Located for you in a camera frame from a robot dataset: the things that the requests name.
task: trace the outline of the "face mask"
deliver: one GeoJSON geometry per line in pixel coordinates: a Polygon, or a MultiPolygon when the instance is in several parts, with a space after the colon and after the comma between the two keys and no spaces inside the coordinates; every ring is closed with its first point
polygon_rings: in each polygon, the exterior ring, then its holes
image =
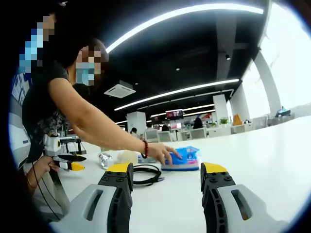
{"type": "Polygon", "coordinates": [[[94,83],[94,62],[77,62],[76,63],[76,83],[91,86],[94,83]]]}

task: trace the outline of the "woman's hand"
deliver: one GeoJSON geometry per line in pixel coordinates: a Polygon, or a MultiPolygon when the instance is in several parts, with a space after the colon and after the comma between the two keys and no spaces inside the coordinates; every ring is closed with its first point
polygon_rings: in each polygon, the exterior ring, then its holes
{"type": "Polygon", "coordinates": [[[52,168],[54,171],[59,171],[59,167],[55,165],[53,162],[52,157],[49,156],[42,156],[36,163],[35,163],[35,170],[40,170],[42,172],[49,172],[52,168]]]}
{"type": "Polygon", "coordinates": [[[170,152],[173,152],[178,158],[182,159],[177,151],[172,147],[165,146],[162,143],[148,144],[148,155],[160,161],[163,165],[165,165],[165,158],[169,161],[169,164],[172,164],[170,152]]]}

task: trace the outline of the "bracelet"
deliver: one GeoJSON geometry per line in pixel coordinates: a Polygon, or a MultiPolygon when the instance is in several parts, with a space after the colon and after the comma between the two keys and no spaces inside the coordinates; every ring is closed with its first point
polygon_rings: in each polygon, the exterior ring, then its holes
{"type": "Polygon", "coordinates": [[[143,140],[145,143],[145,155],[141,154],[142,158],[146,159],[148,157],[148,142],[146,140],[143,140]]]}
{"type": "Polygon", "coordinates": [[[30,186],[32,189],[35,189],[35,188],[30,184],[28,177],[27,177],[27,182],[28,182],[29,186],[30,186]]]}

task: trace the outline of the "potted plant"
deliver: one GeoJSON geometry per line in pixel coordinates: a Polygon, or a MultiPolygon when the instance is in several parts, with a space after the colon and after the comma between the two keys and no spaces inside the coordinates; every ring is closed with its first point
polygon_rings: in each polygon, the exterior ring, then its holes
{"type": "Polygon", "coordinates": [[[221,118],[220,125],[225,127],[228,124],[228,118],[221,118]]]}

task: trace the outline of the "display screen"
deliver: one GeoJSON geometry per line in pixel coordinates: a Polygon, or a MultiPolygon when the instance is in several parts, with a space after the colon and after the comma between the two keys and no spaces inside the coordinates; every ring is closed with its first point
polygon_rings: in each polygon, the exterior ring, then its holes
{"type": "Polygon", "coordinates": [[[166,118],[168,120],[177,120],[177,119],[182,119],[183,118],[183,110],[176,110],[176,111],[171,111],[166,113],[166,118]]]}

